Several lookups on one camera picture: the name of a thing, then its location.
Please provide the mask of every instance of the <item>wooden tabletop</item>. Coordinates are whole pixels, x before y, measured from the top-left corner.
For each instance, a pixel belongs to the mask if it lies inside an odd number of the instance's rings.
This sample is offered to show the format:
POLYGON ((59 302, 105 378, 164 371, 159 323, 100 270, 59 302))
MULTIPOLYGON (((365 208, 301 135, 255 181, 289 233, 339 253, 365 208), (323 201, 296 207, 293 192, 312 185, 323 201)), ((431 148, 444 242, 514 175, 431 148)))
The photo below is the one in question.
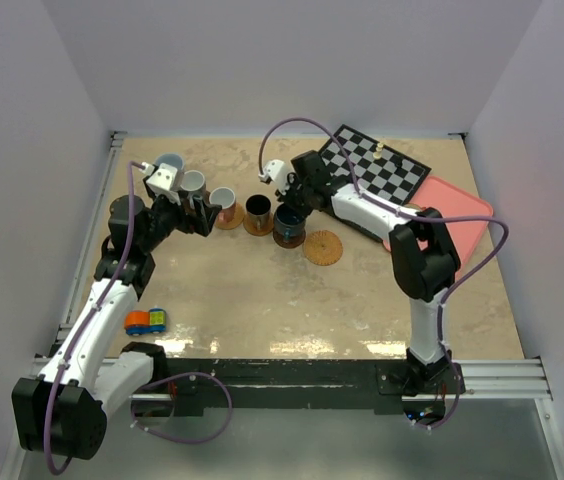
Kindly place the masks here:
MULTIPOLYGON (((432 174, 477 194, 459 139, 383 139, 385 144, 432 168, 432 174)), ((319 149, 323 138, 269 141, 265 161, 290 160, 319 149)), ((153 162, 176 152, 186 168, 202 171, 209 191, 235 190, 242 204, 255 193, 275 208, 274 187, 257 178, 257 138, 129 138, 124 143, 109 202, 127 191, 128 161, 153 162)), ((136 192, 148 205, 141 177, 136 192)), ((214 229, 208 238, 174 232, 153 256, 156 269, 138 309, 161 307, 167 331, 133 337, 164 346, 169 356, 242 358, 396 358, 410 338, 408 298, 393 279, 391 256, 382 245, 315 212, 307 233, 327 229, 344 246, 341 260, 313 265, 302 248, 286 250, 271 235, 254 237, 242 226, 214 229)), ((107 235, 106 218, 100 238, 107 235)), ((469 266, 492 248, 488 232, 469 266)), ((449 301, 449 334, 461 359, 523 357, 499 267, 492 261, 449 301)), ((119 354, 131 340, 122 327, 109 351, 119 354)))

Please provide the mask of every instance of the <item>wooden coaster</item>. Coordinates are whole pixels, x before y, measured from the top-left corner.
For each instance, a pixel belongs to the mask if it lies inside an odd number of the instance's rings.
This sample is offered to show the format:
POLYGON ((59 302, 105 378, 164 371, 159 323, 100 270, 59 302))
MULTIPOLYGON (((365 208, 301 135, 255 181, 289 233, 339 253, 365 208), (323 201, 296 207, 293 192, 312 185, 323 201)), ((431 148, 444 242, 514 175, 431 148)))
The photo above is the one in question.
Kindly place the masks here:
POLYGON ((273 240, 282 248, 296 248, 304 243, 306 238, 306 232, 302 232, 302 235, 290 238, 288 242, 284 241, 284 236, 280 235, 278 232, 273 230, 273 240))
POLYGON ((220 230, 233 230, 242 223, 242 220, 244 220, 244 207, 238 203, 235 207, 235 215, 233 215, 233 220, 225 223, 216 220, 214 226, 219 228, 220 230))
POLYGON ((244 222, 242 222, 242 225, 244 225, 244 229, 251 235, 255 235, 256 237, 263 237, 264 235, 271 233, 271 231, 273 230, 273 215, 269 216, 269 223, 267 223, 262 230, 255 228, 255 225, 251 223, 248 215, 244 217, 244 222))
POLYGON ((342 242, 328 230, 313 232, 304 241, 304 255, 316 265, 333 265, 342 258, 342 252, 342 242))

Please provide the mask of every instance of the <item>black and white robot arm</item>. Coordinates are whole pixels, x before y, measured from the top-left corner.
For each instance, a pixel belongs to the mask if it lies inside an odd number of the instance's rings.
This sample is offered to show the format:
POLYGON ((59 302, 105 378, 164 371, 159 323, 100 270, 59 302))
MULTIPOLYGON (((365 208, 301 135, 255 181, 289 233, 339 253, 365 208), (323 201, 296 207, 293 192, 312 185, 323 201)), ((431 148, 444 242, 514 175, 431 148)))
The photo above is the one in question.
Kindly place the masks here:
POLYGON ((271 160, 260 175, 262 182, 275 185, 280 202, 305 217, 313 210, 328 212, 390 243, 396 282, 411 304, 408 355, 420 364, 420 372, 435 375, 444 367, 440 340, 446 341, 446 314, 443 313, 440 335, 438 307, 446 289, 455 281, 459 257, 444 224, 420 223, 388 210, 411 216, 440 217, 440 213, 432 208, 420 212, 400 207, 368 191, 363 197, 346 177, 332 177, 315 151, 299 155, 291 160, 291 165, 293 168, 282 160, 271 160), (427 247, 421 249, 419 242, 426 242, 427 247))
POLYGON ((111 204, 110 236, 102 244, 87 304, 69 336, 36 378, 21 378, 12 391, 20 444, 27 450, 44 450, 46 409, 60 367, 63 372, 53 399, 51 453, 80 459, 95 455, 104 439, 107 419, 133 392, 164 377, 164 350, 152 344, 131 344, 112 366, 100 367, 151 278, 155 268, 151 252, 176 229, 206 237, 221 207, 209 205, 202 197, 185 198, 179 189, 182 172, 173 166, 145 163, 142 171, 153 203, 148 208, 139 197, 133 197, 133 236, 119 277, 109 286, 127 241, 131 218, 128 195, 111 204), (66 361, 64 349, 74 341, 77 343, 66 361))

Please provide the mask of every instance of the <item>chessboard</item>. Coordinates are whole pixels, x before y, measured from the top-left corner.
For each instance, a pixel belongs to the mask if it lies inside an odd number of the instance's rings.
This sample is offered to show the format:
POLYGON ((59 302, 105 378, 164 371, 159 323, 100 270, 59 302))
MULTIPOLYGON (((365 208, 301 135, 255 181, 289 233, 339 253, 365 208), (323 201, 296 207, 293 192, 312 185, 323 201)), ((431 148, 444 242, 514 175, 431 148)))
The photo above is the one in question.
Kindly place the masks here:
MULTIPOLYGON (((431 172, 426 165, 387 146, 380 158, 374 158, 379 142, 346 125, 334 135, 353 162, 358 185, 397 205, 407 204, 431 172)), ((329 140, 318 153, 333 176, 344 175, 353 182, 346 159, 335 143, 329 140)))

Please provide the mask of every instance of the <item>cup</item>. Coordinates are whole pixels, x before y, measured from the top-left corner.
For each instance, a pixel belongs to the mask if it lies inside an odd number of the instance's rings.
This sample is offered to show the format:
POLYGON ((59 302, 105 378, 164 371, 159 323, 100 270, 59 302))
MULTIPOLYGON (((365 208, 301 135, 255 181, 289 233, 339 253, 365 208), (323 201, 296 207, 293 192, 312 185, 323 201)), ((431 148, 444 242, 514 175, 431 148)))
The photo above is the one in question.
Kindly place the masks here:
POLYGON ((159 167, 163 163, 171 165, 178 170, 184 171, 184 159, 177 153, 163 153, 155 159, 155 162, 153 164, 156 167, 159 167))
POLYGON ((193 197, 204 198, 206 196, 206 177, 199 170, 184 172, 180 190, 184 192, 193 208, 193 197))
POLYGON ((264 195, 251 195, 245 207, 249 221, 255 229, 264 230, 271 220, 271 200, 264 195))
POLYGON ((222 211, 218 214, 218 222, 229 223, 233 221, 237 206, 235 192, 233 190, 227 187, 216 188, 209 196, 209 203, 222 207, 222 211))
POLYGON ((281 204, 273 216, 273 229, 280 235, 283 243, 293 243, 298 237, 304 235, 306 219, 295 210, 281 204))

